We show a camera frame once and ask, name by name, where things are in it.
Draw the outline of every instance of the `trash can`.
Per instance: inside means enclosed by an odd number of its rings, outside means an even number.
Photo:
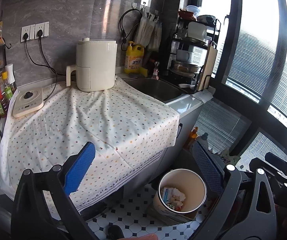
[[[175,187],[186,195],[181,211],[169,208],[162,200],[160,190],[164,187]],[[201,177],[187,169],[176,169],[166,173],[159,182],[153,199],[153,206],[161,215],[175,217],[196,211],[205,201],[207,188]]]

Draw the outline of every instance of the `black hook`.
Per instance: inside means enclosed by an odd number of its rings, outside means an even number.
[[[9,44],[10,44],[10,47],[8,47],[7,44],[5,44],[5,46],[7,47],[7,49],[10,49],[10,48],[11,48],[11,43],[9,43]]]

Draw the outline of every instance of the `white tablecloth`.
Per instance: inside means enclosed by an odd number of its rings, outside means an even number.
[[[44,89],[44,98],[53,85]],[[22,172],[48,171],[77,154],[87,141],[96,157],[70,198],[80,211],[103,199],[173,146],[179,114],[119,79],[113,88],[82,92],[57,84],[42,109],[16,119],[14,100],[0,146],[0,185],[14,199]],[[56,212],[45,192],[50,212]]]

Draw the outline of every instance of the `orange bottle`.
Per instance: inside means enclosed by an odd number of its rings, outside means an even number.
[[[184,144],[184,148],[189,149],[190,145],[195,141],[195,139],[198,137],[197,135],[198,127],[194,128],[188,136],[188,139],[186,140]]]

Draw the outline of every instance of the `blue gripper pad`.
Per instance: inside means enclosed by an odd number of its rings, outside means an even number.
[[[68,170],[65,176],[65,184],[63,190],[67,196],[69,196],[71,192],[77,191],[95,155],[96,149],[94,144],[91,142],[87,142],[87,144],[79,152],[78,158]]]

